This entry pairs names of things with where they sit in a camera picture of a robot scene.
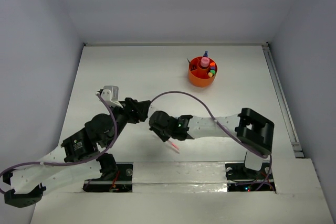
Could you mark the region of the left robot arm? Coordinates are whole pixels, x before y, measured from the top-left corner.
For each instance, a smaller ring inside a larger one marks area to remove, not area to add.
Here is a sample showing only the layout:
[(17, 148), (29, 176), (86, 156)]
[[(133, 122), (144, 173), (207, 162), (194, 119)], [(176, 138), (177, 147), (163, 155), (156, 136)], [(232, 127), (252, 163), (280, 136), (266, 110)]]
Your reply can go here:
[(39, 161), (17, 164), (1, 172), (3, 182), (11, 187), (1, 192), (5, 204), (24, 208), (77, 182), (115, 178), (118, 168), (108, 151), (128, 123), (137, 124), (147, 119), (151, 102), (98, 98), (108, 110), (107, 114), (94, 116)]

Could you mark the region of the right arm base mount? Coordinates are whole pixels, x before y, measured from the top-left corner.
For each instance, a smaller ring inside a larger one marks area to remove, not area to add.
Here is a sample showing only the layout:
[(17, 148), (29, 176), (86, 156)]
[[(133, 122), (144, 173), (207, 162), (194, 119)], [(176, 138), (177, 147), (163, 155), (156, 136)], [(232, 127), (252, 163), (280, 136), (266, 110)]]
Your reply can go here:
[(261, 170), (255, 171), (243, 163), (226, 163), (228, 192), (276, 191), (274, 178), (269, 172), (269, 162), (262, 164)]

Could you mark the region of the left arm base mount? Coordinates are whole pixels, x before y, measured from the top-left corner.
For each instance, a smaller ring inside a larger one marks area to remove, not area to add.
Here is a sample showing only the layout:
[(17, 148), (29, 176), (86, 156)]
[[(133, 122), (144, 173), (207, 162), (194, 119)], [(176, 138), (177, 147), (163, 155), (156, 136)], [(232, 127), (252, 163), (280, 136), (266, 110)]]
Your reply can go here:
[(87, 193), (131, 193), (133, 163), (117, 163), (112, 154), (105, 153), (97, 161), (101, 177), (85, 180), (83, 191)]

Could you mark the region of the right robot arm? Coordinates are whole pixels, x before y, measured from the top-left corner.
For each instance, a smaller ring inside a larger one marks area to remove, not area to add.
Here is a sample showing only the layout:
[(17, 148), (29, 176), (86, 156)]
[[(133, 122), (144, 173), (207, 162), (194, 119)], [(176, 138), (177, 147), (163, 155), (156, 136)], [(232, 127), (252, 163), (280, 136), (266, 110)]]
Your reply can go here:
[(243, 108), (238, 114), (217, 118), (194, 115), (174, 118), (166, 112), (155, 111), (149, 118), (149, 127), (163, 142), (229, 137), (247, 150), (241, 171), (253, 178), (271, 155), (275, 125), (256, 111)]

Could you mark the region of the pink capped clear tube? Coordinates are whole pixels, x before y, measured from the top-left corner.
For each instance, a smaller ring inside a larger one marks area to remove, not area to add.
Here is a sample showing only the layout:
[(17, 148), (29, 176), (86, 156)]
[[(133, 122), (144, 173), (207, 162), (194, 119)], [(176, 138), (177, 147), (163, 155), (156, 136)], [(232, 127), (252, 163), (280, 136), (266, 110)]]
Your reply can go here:
[(200, 60), (200, 66), (202, 68), (207, 68), (210, 64), (210, 59), (208, 57), (202, 57)]

